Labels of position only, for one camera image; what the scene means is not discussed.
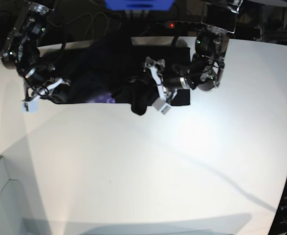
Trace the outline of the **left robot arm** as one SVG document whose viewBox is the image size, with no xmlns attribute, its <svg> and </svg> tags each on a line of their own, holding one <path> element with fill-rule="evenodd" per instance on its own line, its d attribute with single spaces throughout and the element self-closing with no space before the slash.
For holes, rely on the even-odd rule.
<svg viewBox="0 0 287 235">
<path fill-rule="evenodd" d="M 146 57 L 143 71 L 148 74 L 149 89 L 141 100 L 147 104 L 169 106 L 179 90 L 194 90 L 206 86 L 207 90 L 220 85 L 225 67 L 223 40 L 236 30 L 241 0 L 206 0 L 206 17 L 195 40 L 195 54 L 187 66 L 173 64 L 174 75 L 163 76 L 165 60 Z"/>
</svg>

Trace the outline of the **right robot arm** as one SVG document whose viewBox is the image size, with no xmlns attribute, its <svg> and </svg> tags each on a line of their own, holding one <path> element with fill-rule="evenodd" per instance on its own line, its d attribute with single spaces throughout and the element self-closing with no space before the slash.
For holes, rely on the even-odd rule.
<svg viewBox="0 0 287 235">
<path fill-rule="evenodd" d="M 56 70 L 67 43 L 66 25 L 62 23 L 62 46 L 56 56 L 46 60 L 40 56 L 38 44 L 46 34 L 48 17 L 55 13 L 57 0 L 28 0 L 15 21 L 0 52 L 5 68 L 15 69 L 22 78 L 25 101 L 49 98 L 53 94 L 51 85 L 62 83 L 61 78 L 50 77 Z"/>
</svg>

